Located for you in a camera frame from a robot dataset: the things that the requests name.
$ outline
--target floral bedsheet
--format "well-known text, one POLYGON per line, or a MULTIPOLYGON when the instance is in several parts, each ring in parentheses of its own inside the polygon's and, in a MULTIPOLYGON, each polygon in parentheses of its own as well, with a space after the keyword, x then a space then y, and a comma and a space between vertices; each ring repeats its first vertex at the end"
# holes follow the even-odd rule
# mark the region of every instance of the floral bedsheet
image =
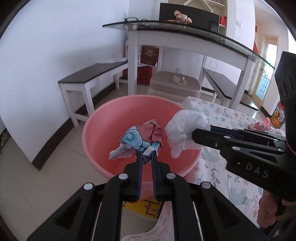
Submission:
MULTIPOLYGON (((224 128, 247 129, 248 125, 259 121, 202 99, 187 97, 180 105, 184 109, 203 112, 211 125, 224 128)), ((204 147, 200 159, 193 170, 186 175, 188 182, 200 184, 203 181, 212 183, 256 226, 259 210, 259 199, 263 189, 226 170, 226 160, 218 150, 204 147)), ((122 241, 173 241, 173 215, 170 202, 166 202, 155 227, 146 233, 125 236, 122 241)))

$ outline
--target white bench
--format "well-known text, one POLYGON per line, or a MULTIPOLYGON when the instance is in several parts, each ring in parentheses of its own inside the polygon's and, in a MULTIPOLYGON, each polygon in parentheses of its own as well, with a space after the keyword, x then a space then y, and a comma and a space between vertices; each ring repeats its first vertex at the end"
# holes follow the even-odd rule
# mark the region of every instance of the white bench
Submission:
POLYGON ((87 121, 88 116, 94 112, 91 89, 98 85, 98 82, 106 76, 113 75, 116 89, 119 89, 119 73, 127 69, 128 62, 117 62, 111 64, 94 64, 67 76, 58 83, 61 86, 64 101, 72 122, 75 127, 79 126, 78 120, 87 121), (71 103, 70 91, 81 91, 87 108, 88 116, 75 113, 71 103))
MULTIPOLYGON (((233 98, 236 85, 225 75, 210 69, 202 68, 200 86, 202 86, 205 77, 215 91, 212 102, 214 102, 216 96, 218 96, 219 100, 221 101, 221 105, 228 107, 231 99, 233 98)), ((253 114, 258 111, 258 108, 249 96, 243 94, 237 111, 252 117, 253 114)))

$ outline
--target dark bench top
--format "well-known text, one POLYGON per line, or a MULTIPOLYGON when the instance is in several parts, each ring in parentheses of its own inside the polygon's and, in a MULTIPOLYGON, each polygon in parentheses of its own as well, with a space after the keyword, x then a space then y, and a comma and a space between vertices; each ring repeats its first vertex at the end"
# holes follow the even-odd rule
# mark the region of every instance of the dark bench top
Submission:
POLYGON ((124 62, 116 62, 112 64, 94 64, 91 65, 85 69, 79 70, 75 72, 74 74, 71 74, 67 76, 66 78, 63 78, 58 83, 60 84, 85 84, 88 81, 112 70, 115 69, 121 65, 127 64, 127 60, 124 62))
MULTIPOLYGON (((211 81, 218 87, 224 97, 227 99, 232 99, 236 85, 223 74, 205 68, 204 71, 209 75, 211 81)), ((258 111, 257 106, 246 94, 243 94, 240 104, 258 111)))

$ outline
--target glass tabletop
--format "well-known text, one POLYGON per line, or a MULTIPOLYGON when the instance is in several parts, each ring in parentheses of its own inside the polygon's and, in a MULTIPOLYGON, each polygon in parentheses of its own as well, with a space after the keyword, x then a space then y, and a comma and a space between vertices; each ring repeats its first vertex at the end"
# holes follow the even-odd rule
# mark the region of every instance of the glass tabletop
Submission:
POLYGON ((103 28, 115 28, 119 30, 125 31, 135 31, 135 30, 151 30, 151 31, 165 31, 165 32, 173 32, 186 34, 194 37, 198 37, 207 41, 214 42, 216 44, 220 44, 226 48, 229 48, 245 57, 248 55, 257 56, 260 60, 264 61, 266 64, 272 66, 266 59, 261 57, 259 54, 253 52, 248 47, 243 44, 228 38, 224 35, 211 32, 209 30, 205 30, 202 28, 198 28, 195 26, 190 26, 182 23, 162 23, 154 20, 137 20, 137 21, 123 21, 117 23, 110 23, 103 25, 103 28))

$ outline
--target cable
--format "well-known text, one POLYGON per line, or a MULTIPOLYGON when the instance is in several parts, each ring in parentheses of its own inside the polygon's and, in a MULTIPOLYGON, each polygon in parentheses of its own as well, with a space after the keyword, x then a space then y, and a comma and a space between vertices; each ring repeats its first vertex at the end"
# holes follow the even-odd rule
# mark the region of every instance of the cable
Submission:
POLYGON ((216 61, 215 61, 215 64, 216 64, 215 68, 213 68, 213 67, 210 66, 210 64, 211 64, 211 62, 212 62, 213 59, 214 59, 214 58, 212 58, 211 61, 209 62, 209 67, 212 68, 212 69, 215 69, 215 68, 217 68, 217 59, 216 59, 216 61))

